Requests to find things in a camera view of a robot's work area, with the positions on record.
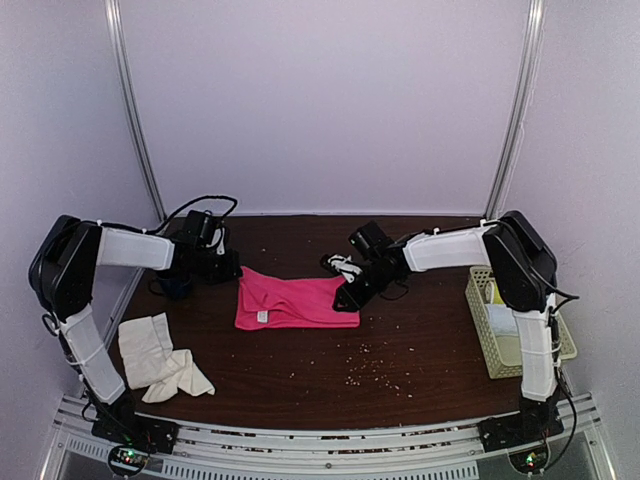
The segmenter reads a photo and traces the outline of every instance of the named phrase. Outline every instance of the beige basket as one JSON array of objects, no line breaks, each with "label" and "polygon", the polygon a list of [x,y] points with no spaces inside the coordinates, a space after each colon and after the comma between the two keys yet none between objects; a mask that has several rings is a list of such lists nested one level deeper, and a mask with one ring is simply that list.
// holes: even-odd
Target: beige basket
[{"label": "beige basket", "polygon": [[[485,307],[485,285],[493,277],[488,267],[471,267],[469,283],[465,291],[473,323],[476,325],[478,338],[482,345],[484,360],[491,378],[519,377],[522,375],[522,357],[520,355],[520,339],[518,337],[496,337],[489,326],[489,315]],[[567,326],[558,314],[560,326],[560,359],[576,358],[578,350]]]}]

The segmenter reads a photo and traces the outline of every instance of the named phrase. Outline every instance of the folded pink cloth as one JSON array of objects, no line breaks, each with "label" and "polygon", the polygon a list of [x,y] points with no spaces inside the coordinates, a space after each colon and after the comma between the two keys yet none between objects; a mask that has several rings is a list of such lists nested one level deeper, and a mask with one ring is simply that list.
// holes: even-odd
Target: folded pink cloth
[{"label": "folded pink cloth", "polygon": [[336,312],[333,300],[343,277],[280,280],[242,267],[236,327],[355,328],[360,314]]}]

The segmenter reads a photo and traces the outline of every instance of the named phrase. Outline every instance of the yellow item in basket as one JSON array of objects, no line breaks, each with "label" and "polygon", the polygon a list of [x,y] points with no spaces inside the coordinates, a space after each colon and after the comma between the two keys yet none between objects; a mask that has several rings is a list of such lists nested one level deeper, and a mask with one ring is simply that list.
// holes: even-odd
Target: yellow item in basket
[{"label": "yellow item in basket", "polygon": [[504,300],[502,300],[502,297],[500,296],[495,280],[489,280],[487,282],[487,285],[484,287],[484,296],[487,299],[487,303],[504,305]]}]

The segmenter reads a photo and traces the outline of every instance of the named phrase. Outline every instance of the vertical metal rail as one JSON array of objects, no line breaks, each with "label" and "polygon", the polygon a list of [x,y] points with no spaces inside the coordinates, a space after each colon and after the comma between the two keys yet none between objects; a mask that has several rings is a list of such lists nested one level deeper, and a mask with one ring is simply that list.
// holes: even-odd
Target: vertical metal rail
[{"label": "vertical metal rail", "polygon": [[513,167],[515,156],[517,155],[519,132],[522,129],[522,121],[526,110],[529,95],[531,94],[531,83],[533,80],[538,54],[540,51],[540,41],[542,39],[542,20],[544,15],[544,0],[530,0],[529,20],[522,49],[522,60],[520,63],[520,73],[516,86],[516,94],[511,109],[511,117],[507,128],[507,134],[502,145],[500,163],[491,188],[491,195],[485,210],[485,218],[495,218],[499,213],[501,201],[505,188],[508,186],[507,179]]},{"label": "vertical metal rail", "polygon": [[155,175],[153,174],[153,168],[151,167],[151,161],[149,160],[149,152],[147,150],[147,144],[144,140],[142,125],[140,123],[140,114],[138,112],[136,99],[133,93],[131,71],[129,69],[124,33],[122,31],[122,21],[120,19],[120,2],[119,0],[105,0],[105,7],[107,10],[109,34],[111,35],[111,43],[113,44],[113,51],[120,75],[120,84],[122,86],[131,138],[133,139],[144,183],[149,196],[151,197],[156,216],[159,221],[163,221],[167,217],[167,214],[165,212],[164,205],[162,204],[158,183],[156,182]]}]

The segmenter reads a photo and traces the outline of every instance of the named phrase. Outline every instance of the robotic arm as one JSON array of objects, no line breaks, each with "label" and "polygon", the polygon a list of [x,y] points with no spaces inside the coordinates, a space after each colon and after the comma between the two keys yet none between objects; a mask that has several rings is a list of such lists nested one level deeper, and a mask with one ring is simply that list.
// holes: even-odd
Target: robotic arm
[{"label": "robotic arm", "polygon": [[522,213],[512,211],[475,228],[436,229],[398,241],[370,222],[349,241],[366,264],[339,255],[321,261],[326,269],[345,277],[336,291],[334,309],[338,311],[360,310],[392,282],[401,282],[411,273],[466,265],[492,267],[500,295],[512,309],[518,327],[523,376],[520,413],[480,424],[485,450],[509,448],[563,431],[556,409],[560,366],[557,262]]},{"label": "robotic arm", "polygon": [[173,422],[135,415],[131,392],[111,363],[93,320],[96,267],[155,270],[164,294],[181,298],[191,285],[191,274],[208,283],[242,275],[237,252],[225,249],[225,233],[226,227],[212,214],[195,210],[168,238],[68,215],[51,228],[31,264],[29,283],[48,312],[43,321],[59,337],[96,408],[94,435],[148,453],[171,453],[177,433]]}]

